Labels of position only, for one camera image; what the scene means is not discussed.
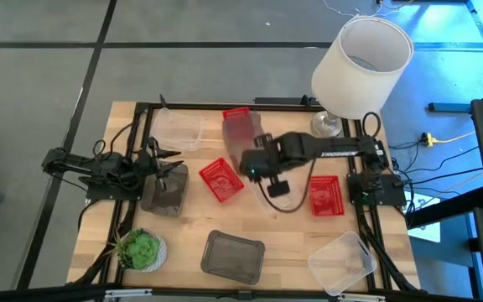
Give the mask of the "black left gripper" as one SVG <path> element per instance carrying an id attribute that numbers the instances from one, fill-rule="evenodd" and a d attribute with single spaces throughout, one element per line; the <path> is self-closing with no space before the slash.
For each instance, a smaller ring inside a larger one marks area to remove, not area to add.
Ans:
<path id="1" fill-rule="evenodd" d="M 138 151 L 135 161 L 135 175 L 139 182 L 144 182 L 147 177 L 153 175 L 156 179 L 167 177 L 171 171 L 180 166 L 184 161 L 159 163 L 158 159 L 166 159 L 180 155 L 178 151 L 156 149 L 156 154 L 145 149 Z"/>

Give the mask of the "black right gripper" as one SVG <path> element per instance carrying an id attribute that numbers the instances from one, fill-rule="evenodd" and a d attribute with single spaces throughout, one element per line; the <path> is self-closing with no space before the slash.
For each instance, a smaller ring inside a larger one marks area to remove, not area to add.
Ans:
<path id="1" fill-rule="evenodd" d="M 241 154 L 240 172 L 249 179 L 271 178 L 279 175 L 279 151 L 268 148 L 273 140 L 271 133 L 258 135 L 254 144 L 258 149 L 246 149 Z"/>

